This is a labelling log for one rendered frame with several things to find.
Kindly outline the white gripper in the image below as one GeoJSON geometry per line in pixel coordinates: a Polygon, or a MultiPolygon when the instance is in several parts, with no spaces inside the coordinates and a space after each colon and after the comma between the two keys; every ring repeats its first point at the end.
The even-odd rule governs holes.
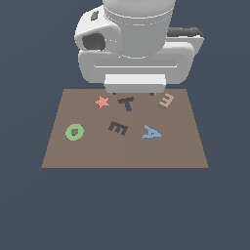
{"type": "Polygon", "coordinates": [[[162,93],[167,84],[180,84],[188,77],[194,48],[188,42],[166,42],[163,49],[146,59],[132,59],[101,51],[80,51],[78,62],[83,78],[103,83],[116,93],[162,93]]]}

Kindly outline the dark navy letter E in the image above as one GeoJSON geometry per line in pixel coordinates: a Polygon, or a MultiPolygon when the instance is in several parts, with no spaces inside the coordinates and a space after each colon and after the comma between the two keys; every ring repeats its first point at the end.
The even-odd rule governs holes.
{"type": "Polygon", "coordinates": [[[110,123],[109,127],[108,127],[108,130],[109,130],[109,131],[114,131],[114,132],[116,132],[116,133],[119,133],[119,134],[125,136],[125,135],[126,135],[126,132],[127,132],[127,130],[128,130],[128,127],[125,126],[125,125],[123,125],[123,124],[120,124],[120,123],[118,123],[118,122],[112,121],[112,122],[110,123]]]}

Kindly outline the dark navy letter T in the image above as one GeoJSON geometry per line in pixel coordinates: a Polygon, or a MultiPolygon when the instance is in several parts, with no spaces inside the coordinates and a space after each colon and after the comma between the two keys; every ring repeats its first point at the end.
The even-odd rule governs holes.
{"type": "Polygon", "coordinates": [[[127,112],[132,111],[131,102],[134,101],[134,97],[124,98],[117,100],[119,104],[124,104],[127,112]]]}

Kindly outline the brown flat board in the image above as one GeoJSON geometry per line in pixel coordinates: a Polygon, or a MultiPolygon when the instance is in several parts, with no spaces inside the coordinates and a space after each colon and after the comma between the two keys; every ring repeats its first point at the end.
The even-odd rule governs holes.
{"type": "Polygon", "coordinates": [[[59,168],[201,168],[208,167],[185,89],[161,94],[134,94],[127,112],[124,94],[104,89],[65,89],[42,167],[59,168]],[[174,97],[167,109],[158,106],[164,95],[174,97]],[[108,98],[99,108],[95,101],[108,98]],[[109,131],[110,123],[128,127],[123,136],[109,131]],[[161,133],[144,139],[145,125],[161,133]]]}

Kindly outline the tan letter E piece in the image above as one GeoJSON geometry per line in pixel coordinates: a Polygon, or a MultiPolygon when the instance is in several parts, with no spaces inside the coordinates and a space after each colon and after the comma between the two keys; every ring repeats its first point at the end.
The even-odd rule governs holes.
{"type": "Polygon", "coordinates": [[[170,103],[174,100],[174,97],[168,93],[164,95],[162,100],[159,102],[158,106],[162,109],[167,109],[170,103]]]}

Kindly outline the pink star piece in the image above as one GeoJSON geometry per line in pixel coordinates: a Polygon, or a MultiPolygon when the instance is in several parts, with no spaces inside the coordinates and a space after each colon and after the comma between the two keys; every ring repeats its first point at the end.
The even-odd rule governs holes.
{"type": "Polygon", "coordinates": [[[107,106],[108,98],[99,97],[99,99],[95,101],[95,104],[97,104],[99,108],[102,108],[103,106],[107,106]]]}

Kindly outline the light blue letter A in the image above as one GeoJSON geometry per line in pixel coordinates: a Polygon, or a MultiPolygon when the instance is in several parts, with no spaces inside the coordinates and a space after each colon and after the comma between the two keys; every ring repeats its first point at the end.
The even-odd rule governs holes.
{"type": "Polygon", "coordinates": [[[147,129],[147,134],[143,135],[144,139],[153,139],[153,138],[160,138],[161,137],[161,133],[154,130],[153,128],[150,128],[147,125],[145,125],[145,128],[147,129]]]}

